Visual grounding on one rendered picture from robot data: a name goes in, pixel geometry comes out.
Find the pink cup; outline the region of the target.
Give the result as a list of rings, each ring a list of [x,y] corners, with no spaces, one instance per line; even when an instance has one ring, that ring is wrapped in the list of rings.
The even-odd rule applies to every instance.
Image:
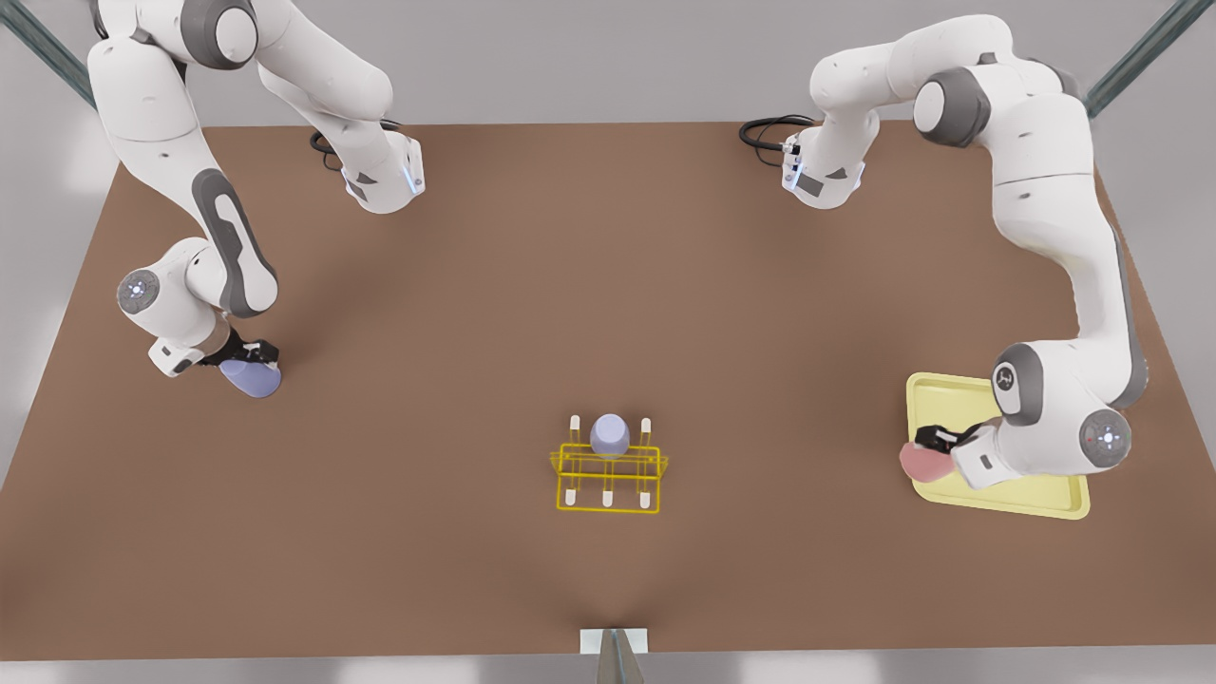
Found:
[[[916,445],[908,442],[901,447],[899,460],[903,473],[918,482],[931,484],[955,472],[955,459],[948,453],[940,453],[930,447]]]

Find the silver frame post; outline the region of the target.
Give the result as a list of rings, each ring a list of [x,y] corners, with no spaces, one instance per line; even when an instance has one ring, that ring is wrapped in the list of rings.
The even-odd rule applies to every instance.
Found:
[[[86,65],[35,17],[21,0],[0,0],[0,23],[29,47],[62,82],[96,110]]]
[[[651,651],[646,628],[580,630],[580,654],[597,657],[596,684],[644,684],[636,656]]]
[[[1130,47],[1116,65],[1091,86],[1085,95],[1087,117],[1094,120],[1113,100],[1119,97],[1136,79],[1158,60],[1173,43],[1189,30],[1190,26],[1212,9],[1216,0],[1173,0],[1145,33]]]

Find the yellow tray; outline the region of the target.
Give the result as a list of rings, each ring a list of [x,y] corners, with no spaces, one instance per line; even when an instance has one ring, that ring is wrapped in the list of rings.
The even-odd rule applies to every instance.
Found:
[[[910,437],[921,426],[962,432],[1000,415],[989,380],[941,372],[913,372],[907,379],[906,407]],[[935,504],[1064,520],[1090,515],[1090,484],[1083,476],[1034,476],[974,490],[952,472],[931,484],[914,482],[913,488]]]

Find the lavender cup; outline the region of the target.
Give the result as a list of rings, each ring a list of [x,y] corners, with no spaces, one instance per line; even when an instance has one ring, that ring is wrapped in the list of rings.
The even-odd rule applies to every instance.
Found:
[[[275,364],[227,359],[218,364],[218,368],[236,389],[253,398],[274,394],[282,380]]]
[[[599,458],[617,459],[630,449],[630,428],[619,415],[604,414],[592,425],[590,445]]]

